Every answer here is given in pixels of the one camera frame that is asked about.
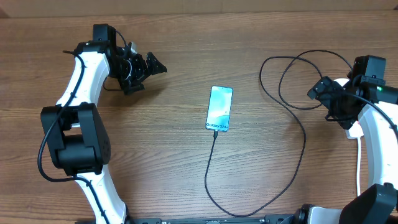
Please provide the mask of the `Galaxy S24 smartphone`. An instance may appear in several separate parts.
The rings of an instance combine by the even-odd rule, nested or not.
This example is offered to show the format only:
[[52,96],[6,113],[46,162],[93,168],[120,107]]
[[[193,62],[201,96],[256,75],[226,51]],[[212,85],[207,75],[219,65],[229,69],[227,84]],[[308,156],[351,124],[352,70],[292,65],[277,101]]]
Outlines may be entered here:
[[222,132],[229,130],[232,99],[232,88],[225,86],[211,87],[205,123],[206,129]]

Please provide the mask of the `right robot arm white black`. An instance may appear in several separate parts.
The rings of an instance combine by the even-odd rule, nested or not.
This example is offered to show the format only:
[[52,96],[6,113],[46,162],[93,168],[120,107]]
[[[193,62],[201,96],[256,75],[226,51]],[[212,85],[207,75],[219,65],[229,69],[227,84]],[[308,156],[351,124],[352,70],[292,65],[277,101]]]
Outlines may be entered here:
[[360,56],[344,85],[323,77],[308,91],[343,129],[359,123],[369,187],[341,210],[304,205],[286,223],[397,223],[397,89],[386,85],[385,67],[382,57]]

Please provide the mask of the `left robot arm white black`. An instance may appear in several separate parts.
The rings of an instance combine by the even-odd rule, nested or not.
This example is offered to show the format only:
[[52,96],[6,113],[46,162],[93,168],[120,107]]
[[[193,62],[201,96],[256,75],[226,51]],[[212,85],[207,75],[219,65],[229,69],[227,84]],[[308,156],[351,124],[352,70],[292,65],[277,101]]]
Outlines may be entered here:
[[143,57],[132,42],[118,46],[120,36],[109,24],[95,24],[92,40],[70,52],[75,68],[64,94],[40,114],[44,138],[38,170],[49,182],[76,182],[94,211],[94,223],[134,221],[109,171],[111,143],[97,109],[104,83],[115,78],[120,91],[130,95],[144,89],[146,78],[167,72],[152,52]]

